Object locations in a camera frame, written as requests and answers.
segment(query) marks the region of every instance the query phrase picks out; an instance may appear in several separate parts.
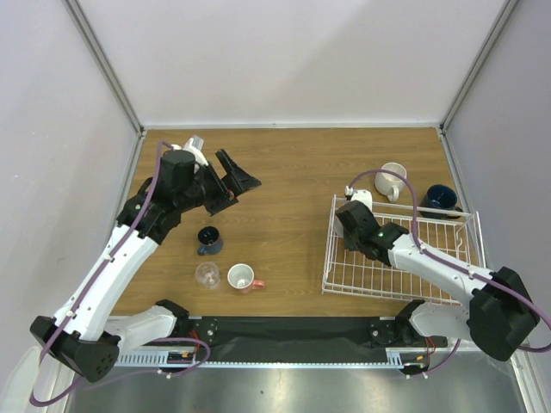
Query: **transparent cup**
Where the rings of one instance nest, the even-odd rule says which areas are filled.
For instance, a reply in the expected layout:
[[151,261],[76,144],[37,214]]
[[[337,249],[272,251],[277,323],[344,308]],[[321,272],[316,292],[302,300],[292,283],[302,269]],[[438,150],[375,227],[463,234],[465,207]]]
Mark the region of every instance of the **transparent cup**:
[[204,262],[195,270],[195,278],[206,288],[216,288],[220,284],[220,270],[214,262]]

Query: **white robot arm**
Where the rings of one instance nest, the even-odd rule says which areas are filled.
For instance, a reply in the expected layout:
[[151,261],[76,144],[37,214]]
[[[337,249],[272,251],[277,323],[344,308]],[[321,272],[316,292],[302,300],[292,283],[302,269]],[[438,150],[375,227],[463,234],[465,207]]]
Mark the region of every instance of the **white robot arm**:
[[371,197],[358,191],[336,214],[344,237],[367,258],[380,261],[442,288],[461,305],[443,306],[413,300],[399,317],[420,336],[468,339],[491,357],[507,361],[539,322],[528,306],[479,277],[495,281],[531,302],[517,273],[509,268],[494,272],[460,261],[420,244],[414,234],[393,222],[380,226],[372,214]]
[[[188,312],[169,300],[161,300],[140,314],[108,322],[134,274],[169,231],[180,224],[182,213],[204,206],[214,215],[261,185],[223,150],[216,152],[227,173],[220,179],[201,148],[202,139],[193,137],[184,147],[172,145],[163,154],[156,180],[146,180],[126,202],[108,245],[77,291],[53,317],[37,317],[31,325],[31,333],[52,357],[89,382],[105,376],[119,354],[187,332]],[[152,182],[156,185],[148,194]]]

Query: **gray wall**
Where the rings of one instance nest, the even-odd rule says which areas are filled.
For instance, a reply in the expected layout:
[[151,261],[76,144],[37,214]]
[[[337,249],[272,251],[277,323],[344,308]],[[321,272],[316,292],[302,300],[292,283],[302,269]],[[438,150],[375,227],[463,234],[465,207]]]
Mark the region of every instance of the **gray wall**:
[[108,235],[136,136],[62,2],[0,2],[0,391]]
[[[551,314],[551,2],[521,2],[449,129],[490,263]],[[548,344],[540,323],[533,345]],[[551,354],[537,357],[551,386]]]
[[219,126],[437,123],[504,0],[81,3],[145,125]]

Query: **white cup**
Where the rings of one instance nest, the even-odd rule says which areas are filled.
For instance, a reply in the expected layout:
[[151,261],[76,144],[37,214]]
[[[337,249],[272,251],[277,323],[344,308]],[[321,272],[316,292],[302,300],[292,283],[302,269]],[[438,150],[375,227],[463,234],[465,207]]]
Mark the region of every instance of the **white cup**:
[[[398,175],[407,178],[406,168],[404,168],[399,163],[385,163],[384,165],[382,165],[381,169],[396,172]],[[379,172],[377,175],[375,175],[375,187],[391,202],[396,202],[398,200],[399,193],[402,189],[404,189],[405,186],[406,184],[404,183],[404,181],[397,178],[396,176],[385,174],[382,172]]]
[[235,264],[227,272],[227,282],[241,293],[265,287],[264,281],[255,280],[255,272],[247,264]]

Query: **blue mug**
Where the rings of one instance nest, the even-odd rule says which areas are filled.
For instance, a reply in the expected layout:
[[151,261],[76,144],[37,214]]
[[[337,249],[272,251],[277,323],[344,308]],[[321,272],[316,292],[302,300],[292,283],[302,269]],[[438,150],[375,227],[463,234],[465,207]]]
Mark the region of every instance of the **blue mug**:
[[[423,200],[421,207],[442,209],[443,211],[458,211],[463,212],[457,205],[457,194],[455,191],[445,185],[433,185],[429,188]],[[433,213],[427,211],[419,211],[425,218],[433,219],[458,219],[461,215],[448,215],[447,213]]]
[[197,254],[204,256],[205,254],[218,254],[222,251],[224,242],[220,237],[220,232],[213,226],[206,226],[197,234],[197,239],[201,243],[201,246],[197,250]]

